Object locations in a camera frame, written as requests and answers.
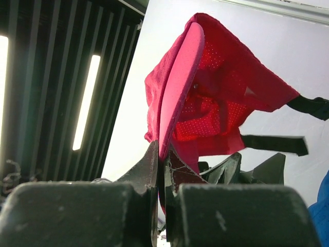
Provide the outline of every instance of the black strap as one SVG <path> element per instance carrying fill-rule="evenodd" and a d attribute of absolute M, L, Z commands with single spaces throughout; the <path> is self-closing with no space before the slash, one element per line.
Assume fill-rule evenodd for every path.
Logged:
<path fill-rule="evenodd" d="M 242 135 L 247 148 L 295 153 L 298 156 L 308 155 L 303 137 Z"/>
<path fill-rule="evenodd" d="M 300 95 L 288 102 L 287 106 L 298 112 L 310 114 L 324 121 L 329 119 L 329 101 L 320 97 L 307 99 Z"/>

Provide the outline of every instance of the fluorescent light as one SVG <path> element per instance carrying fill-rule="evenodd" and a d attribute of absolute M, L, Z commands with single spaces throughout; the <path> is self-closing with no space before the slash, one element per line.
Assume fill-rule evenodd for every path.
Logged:
<path fill-rule="evenodd" d="M 92 56 L 92 61 L 90 63 L 90 68 L 87 77 L 86 88 L 84 89 L 76 135 L 74 137 L 73 150 L 78 150 L 81 148 L 84 129 L 86 127 L 87 118 L 88 118 L 89 107 L 92 101 L 93 91 L 96 83 L 96 77 L 97 77 L 97 71 L 98 71 L 100 59 L 101 59 L 100 56 L 96 56 L 96 55 Z"/>
<path fill-rule="evenodd" d="M 4 114 L 7 57 L 8 38 L 5 36 L 0 36 L 0 140 L 2 134 L 2 120 Z"/>

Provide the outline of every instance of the pink cap brim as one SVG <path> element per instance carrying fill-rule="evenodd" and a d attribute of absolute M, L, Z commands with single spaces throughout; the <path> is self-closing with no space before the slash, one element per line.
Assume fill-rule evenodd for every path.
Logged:
<path fill-rule="evenodd" d="M 159 130 L 159 157 L 166 158 L 172 133 L 200 64 L 205 45 L 202 27 L 193 22 L 179 49 L 164 90 Z"/>

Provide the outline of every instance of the blue fabric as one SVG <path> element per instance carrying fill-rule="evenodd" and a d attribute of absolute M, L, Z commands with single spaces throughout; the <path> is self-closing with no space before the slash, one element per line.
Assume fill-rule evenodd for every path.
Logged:
<path fill-rule="evenodd" d="M 309 212 L 322 246 L 329 247 L 329 171 L 320 185 L 318 201 L 309 207 Z"/>

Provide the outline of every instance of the white wall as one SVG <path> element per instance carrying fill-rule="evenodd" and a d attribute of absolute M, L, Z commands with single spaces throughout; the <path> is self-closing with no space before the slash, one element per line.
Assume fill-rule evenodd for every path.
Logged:
<path fill-rule="evenodd" d="M 148 107 L 144 79 L 196 12 L 220 20 L 268 68 L 304 96 L 329 98 L 329 27 L 212 0 L 151 0 L 122 96 L 104 177 L 116 180 L 146 151 L 148 142 L 143 136 Z M 283 107 L 270 114 L 254 112 L 241 130 L 243 134 L 305 135 L 310 155 L 287 155 L 285 181 L 308 204 L 315 202 L 320 182 L 329 169 L 329 121 L 324 123 Z M 249 149 L 241 153 L 245 170 L 274 154 Z M 203 160 L 215 165 L 225 158 Z"/>

